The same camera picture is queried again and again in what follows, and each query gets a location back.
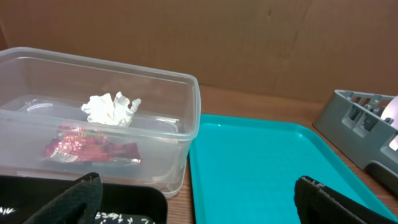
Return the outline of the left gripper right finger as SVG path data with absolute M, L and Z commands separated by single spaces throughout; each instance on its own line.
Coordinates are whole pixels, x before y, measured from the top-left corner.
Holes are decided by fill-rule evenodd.
M 296 181 L 294 203 L 302 224 L 397 224 L 309 176 Z

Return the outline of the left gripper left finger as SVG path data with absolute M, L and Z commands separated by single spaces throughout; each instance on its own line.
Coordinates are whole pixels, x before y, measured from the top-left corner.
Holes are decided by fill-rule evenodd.
M 103 183 L 91 172 L 23 208 L 24 223 L 93 223 L 100 209 Z

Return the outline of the pile of rice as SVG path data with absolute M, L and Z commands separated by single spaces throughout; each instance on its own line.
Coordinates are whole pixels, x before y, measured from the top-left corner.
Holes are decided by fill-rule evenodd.
M 1 206 L 1 223 L 11 223 L 11 218 L 17 213 L 16 207 Z M 156 224 L 156 222 L 144 215 L 130 215 L 114 212 L 96 212 L 92 221 L 93 224 Z

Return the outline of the red snack wrapper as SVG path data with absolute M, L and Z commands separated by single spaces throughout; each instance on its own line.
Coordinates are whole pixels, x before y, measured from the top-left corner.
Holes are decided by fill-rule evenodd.
M 57 135 L 45 147 L 46 159 L 61 163 L 97 162 L 130 166 L 141 163 L 136 143 L 117 144 L 101 131 L 59 126 Z

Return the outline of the white tissue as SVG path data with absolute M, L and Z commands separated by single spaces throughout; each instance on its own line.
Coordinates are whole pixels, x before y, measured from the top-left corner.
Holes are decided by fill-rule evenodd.
M 88 115 L 87 121 L 90 123 L 128 127 L 140 104 L 140 98 L 130 101 L 119 91 L 114 99 L 109 93 L 91 96 L 81 110 Z

